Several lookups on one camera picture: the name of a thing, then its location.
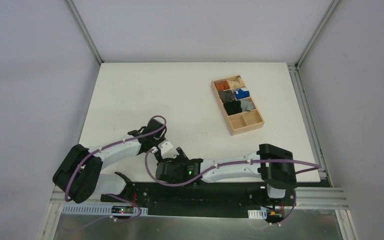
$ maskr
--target gray wall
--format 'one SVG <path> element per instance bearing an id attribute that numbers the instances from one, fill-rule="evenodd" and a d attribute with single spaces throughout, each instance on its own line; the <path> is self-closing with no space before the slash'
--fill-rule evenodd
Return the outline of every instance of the gray wall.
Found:
<path id="1" fill-rule="evenodd" d="M 0 239 L 32 240 L 99 66 L 62 0 L 0 0 Z"/>
<path id="2" fill-rule="evenodd" d="M 75 0 L 123 62 L 294 62 L 331 0 Z"/>
<path id="3" fill-rule="evenodd" d="M 301 70 L 359 237 L 384 239 L 384 0 L 344 0 Z"/>

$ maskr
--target white tabletop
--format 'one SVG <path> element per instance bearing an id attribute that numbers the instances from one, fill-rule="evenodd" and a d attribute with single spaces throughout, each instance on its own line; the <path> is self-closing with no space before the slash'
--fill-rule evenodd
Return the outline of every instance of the white tabletop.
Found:
<path id="1" fill-rule="evenodd" d="M 265 120 L 262 128 L 231 136 L 211 91 L 212 80 L 241 75 Z M 223 159 L 251 153 L 272 144 L 293 153 L 296 160 L 315 163 L 309 138 L 285 63 L 104 63 L 80 137 L 85 146 L 121 139 L 145 126 L 154 115 L 167 119 L 165 137 L 190 158 Z M 106 168 L 132 181 L 152 182 L 144 154 Z M 156 160 L 149 159 L 155 172 Z M 295 170 L 307 166 L 295 165 Z M 317 171 L 296 176 L 299 182 L 319 182 Z M 260 181 L 257 178 L 229 179 Z"/>

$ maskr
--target black cloth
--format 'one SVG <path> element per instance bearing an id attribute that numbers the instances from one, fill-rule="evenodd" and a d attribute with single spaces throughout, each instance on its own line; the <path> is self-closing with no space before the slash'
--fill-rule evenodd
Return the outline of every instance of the black cloth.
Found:
<path id="1" fill-rule="evenodd" d="M 241 108 L 241 101 L 228 101 L 223 104 L 224 109 L 226 109 L 227 115 L 234 115 L 234 114 L 239 114 L 242 113 L 242 108 Z"/>
<path id="2" fill-rule="evenodd" d="M 220 99 L 223 103 L 235 100 L 235 95 L 233 94 L 232 90 L 218 91 L 218 95 L 220 95 Z"/>

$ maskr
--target folded cloth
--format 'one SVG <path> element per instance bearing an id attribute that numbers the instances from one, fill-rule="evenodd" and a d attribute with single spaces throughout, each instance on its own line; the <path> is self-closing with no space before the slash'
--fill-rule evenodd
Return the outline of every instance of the folded cloth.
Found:
<path id="1" fill-rule="evenodd" d="M 250 96 L 250 91 L 248 91 L 246 87 L 241 87 L 234 91 L 234 96 L 237 100 L 248 98 Z"/>
<path id="2" fill-rule="evenodd" d="M 235 80 L 227 80 L 231 88 L 239 88 L 243 86 L 241 77 L 238 76 Z"/>
<path id="3" fill-rule="evenodd" d="M 224 105 L 224 109 L 226 109 L 227 115 L 234 115 L 234 114 L 239 114 L 242 113 L 242 108 L 241 108 L 241 101 L 228 101 Z"/>
<path id="4" fill-rule="evenodd" d="M 217 91 L 223 91 L 231 88 L 227 81 L 222 81 L 220 83 L 214 83 L 214 84 Z"/>
<path id="5" fill-rule="evenodd" d="M 235 96 L 233 95 L 232 90 L 218 91 L 218 95 L 220 95 L 220 99 L 223 103 L 235 100 Z"/>
<path id="6" fill-rule="evenodd" d="M 254 106 L 254 103 L 250 100 L 247 100 L 247 99 L 240 101 L 240 108 L 244 112 L 249 112 L 249 111 L 256 109 L 256 107 Z"/>

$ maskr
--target orange cloth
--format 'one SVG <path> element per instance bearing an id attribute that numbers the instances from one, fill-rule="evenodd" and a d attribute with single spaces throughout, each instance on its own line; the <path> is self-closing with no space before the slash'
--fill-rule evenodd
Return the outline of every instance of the orange cloth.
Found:
<path id="1" fill-rule="evenodd" d="M 217 91 L 223 91 L 223 90 L 228 90 L 231 87 L 229 86 L 227 81 L 222 81 L 220 83 L 215 83 L 215 88 L 217 89 Z"/>

